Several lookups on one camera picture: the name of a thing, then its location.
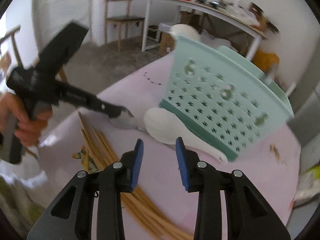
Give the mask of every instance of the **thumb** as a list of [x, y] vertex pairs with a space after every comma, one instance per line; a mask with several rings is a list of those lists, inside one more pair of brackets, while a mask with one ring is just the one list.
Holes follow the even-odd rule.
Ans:
[[28, 122], [30, 119], [25, 110], [22, 100], [14, 94], [7, 93], [6, 95], [6, 106], [10, 112], [20, 121], [20, 122]]

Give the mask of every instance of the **white ladle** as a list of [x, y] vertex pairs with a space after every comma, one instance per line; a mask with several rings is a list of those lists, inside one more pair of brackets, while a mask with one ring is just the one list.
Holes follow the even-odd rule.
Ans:
[[154, 107], [146, 112], [143, 120], [148, 133], [157, 141], [175, 145], [176, 139], [182, 137], [185, 146], [199, 149], [222, 163], [228, 163], [223, 152], [195, 136], [175, 114], [163, 108]]

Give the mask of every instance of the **white door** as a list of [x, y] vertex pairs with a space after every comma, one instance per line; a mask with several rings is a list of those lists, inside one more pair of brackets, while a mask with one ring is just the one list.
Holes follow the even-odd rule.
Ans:
[[[71, 20], [90, 27], [91, 0], [34, 0], [34, 26], [39, 49]], [[88, 32], [84, 42], [91, 38]]]

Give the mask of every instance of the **silver screw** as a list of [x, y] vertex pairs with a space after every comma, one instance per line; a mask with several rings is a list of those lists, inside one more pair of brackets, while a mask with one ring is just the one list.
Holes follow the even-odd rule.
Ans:
[[242, 173], [242, 171], [239, 171], [239, 170], [235, 170], [234, 172], [233, 172], [233, 175], [235, 175], [236, 177], [242, 177], [242, 175], [243, 175], [243, 173]]
[[115, 169], [119, 169], [119, 168], [122, 167], [122, 163], [121, 163], [121, 162], [114, 163], [114, 164], [113, 164], [113, 167], [114, 167]]
[[87, 176], [87, 172], [86, 171], [79, 171], [77, 173], [77, 177], [78, 178], [84, 178], [85, 176]]
[[207, 164], [206, 164], [205, 162], [198, 162], [198, 163], [197, 163], [197, 166], [198, 166], [199, 168], [205, 168], [205, 167], [207, 166]]

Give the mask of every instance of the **person's arm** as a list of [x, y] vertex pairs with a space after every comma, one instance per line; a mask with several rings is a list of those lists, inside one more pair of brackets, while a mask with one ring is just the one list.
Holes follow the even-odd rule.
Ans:
[[3, 133], [6, 127], [6, 121], [9, 113], [18, 119], [18, 128], [15, 136], [24, 146], [32, 146], [38, 144], [41, 131], [47, 127], [48, 120], [52, 116], [52, 109], [46, 110], [37, 116], [36, 120], [30, 120], [23, 102], [17, 95], [5, 93], [0, 96], [0, 133]]

